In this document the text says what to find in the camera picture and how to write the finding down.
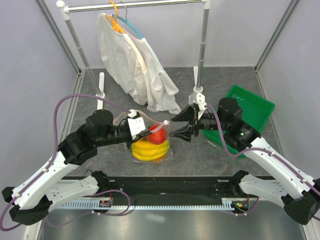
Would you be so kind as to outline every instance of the gray tabletop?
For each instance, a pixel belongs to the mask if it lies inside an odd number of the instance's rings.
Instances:
[[[181,109],[188,104],[188,96],[193,91],[194,79],[192,67],[175,67],[165,69],[172,81],[179,88],[175,95],[176,102]],[[96,79],[99,73],[105,73],[105,93],[107,99],[114,101],[127,109],[137,109],[146,113],[150,118],[162,122],[170,120],[174,115],[168,111],[150,112],[147,106],[138,105],[130,95],[125,94],[122,88],[110,77],[105,69],[95,69]],[[262,95],[258,79],[253,67],[206,67],[203,71],[202,86],[207,104],[217,107],[233,85]],[[81,87],[81,93],[95,95],[95,90],[87,75]],[[88,116],[96,110],[97,101],[89,98],[79,98],[74,113],[71,131],[77,130]],[[114,117],[122,113],[121,110],[107,105]],[[186,125],[185,122],[172,122],[171,130]],[[274,129],[270,121],[266,124],[263,137],[278,150]],[[100,147],[98,155],[87,160],[82,166],[72,171],[70,176],[81,176],[87,169],[101,170],[109,176],[232,176],[239,170],[245,170],[256,176],[269,175],[263,168],[249,158],[231,158],[220,146],[212,145],[202,135],[194,137],[191,143],[178,138],[170,138],[170,147],[173,157],[160,164],[135,162],[128,157],[125,146],[122,144]]]

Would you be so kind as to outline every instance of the gray wall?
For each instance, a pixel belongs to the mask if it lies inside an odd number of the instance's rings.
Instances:
[[[0,7],[0,190],[29,178],[53,152],[53,111],[76,80],[33,0]],[[66,113],[62,106],[58,126]],[[0,210],[6,203],[0,199]],[[7,216],[5,227],[14,223]],[[1,232],[0,239],[22,239],[25,227]]]
[[[83,64],[56,7],[45,0],[79,65]],[[65,0],[67,6],[106,4],[105,0]],[[254,66],[290,0],[211,0],[205,66]],[[102,11],[108,14],[114,10]],[[120,16],[125,16],[120,9]],[[100,11],[71,13],[71,20],[93,68],[105,68],[97,43]],[[198,64],[203,4],[128,9],[128,20],[145,36],[164,67]]]
[[[320,178],[319,26],[320,1],[300,1],[260,71],[285,156],[314,178]]]

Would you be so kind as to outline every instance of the green bin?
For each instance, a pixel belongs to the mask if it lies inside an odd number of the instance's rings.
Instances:
[[[275,109],[275,104],[258,96],[238,85],[232,86],[225,98],[237,99],[239,106],[243,109],[242,119],[256,129],[259,133],[264,129],[271,113]],[[218,131],[202,131],[204,136],[210,141],[222,146]],[[237,154],[238,151],[230,146],[228,150],[232,154]]]

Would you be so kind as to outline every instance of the gray floor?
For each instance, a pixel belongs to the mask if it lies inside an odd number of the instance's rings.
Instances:
[[[175,95],[176,102],[181,109],[184,109],[188,104],[188,96],[193,91],[193,69],[179,67],[165,70],[179,88],[179,93]],[[105,72],[105,93],[109,100],[128,109],[141,110],[157,121],[169,120],[174,116],[167,111],[150,112],[146,106],[138,105],[130,95],[125,94],[105,70],[95,69],[96,79],[99,79],[101,71]],[[217,107],[219,99],[224,97],[233,85],[240,85],[253,93],[262,95],[253,67],[207,67],[204,69],[202,86],[207,104]],[[81,93],[96,94],[87,75],[84,77]],[[81,126],[86,117],[93,114],[96,107],[95,100],[79,98],[71,131]],[[122,113],[119,109],[107,104],[104,108],[110,110],[114,117]],[[185,124],[173,122],[171,130],[178,129]],[[262,135],[278,150],[270,121],[265,126]],[[97,156],[89,159],[69,175],[81,176],[87,169],[102,170],[109,176],[232,176],[239,170],[248,171],[256,176],[268,175],[264,169],[249,158],[228,157],[221,147],[209,144],[202,133],[197,138],[194,137],[191,143],[177,138],[171,138],[170,141],[173,157],[161,164],[134,162],[131,157],[128,157],[125,147],[119,144],[99,148]]]
[[[47,217],[61,225],[85,210],[56,209]],[[259,202],[248,216],[222,211],[137,210],[124,216],[89,214],[62,228],[42,224],[38,240],[306,240],[303,227],[273,203]]]

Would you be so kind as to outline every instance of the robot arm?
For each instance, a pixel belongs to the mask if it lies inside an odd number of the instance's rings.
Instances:
[[[13,221],[32,225],[44,219],[56,207],[71,200],[108,190],[109,181],[102,171],[71,183],[64,187],[55,187],[65,175],[78,168],[86,160],[97,155],[97,147],[132,143],[149,134],[142,117],[135,110],[121,125],[113,125],[114,116],[108,110],[97,110],[87,117],[85,124],[58,145],[54,163],[46,169],[47,162],[27,181],[17,187],[6,187],[3,198],[10,202],[39,173],[44,172],[13,203],[9,211]]]
[[[170,136],[190,142],[192,135],[196,137],[199,130],[217,130],[218,124],[213,113],[205,113],[206,105],[205,96],[201,93],[190,95],[189,106],[171,119],[173,122],[188,124],[172,132]],[[222,130],[225,131],[225,142],[239,152],[243,151],[244,155],[262,166],[279,183],[265,181],[248,172],[239,171],[231,179],[233,192],[235,195],[245,193],[262,197],[283,207],[296,222],[307,224],[320,209],[320,197],[306,183],[320,190],[319,179],[315,180],[281,156],[259,132],[242,120],[242,113],[237,100],[220,100],[217,116]],[[302,180],[290,168],[299,173]]]

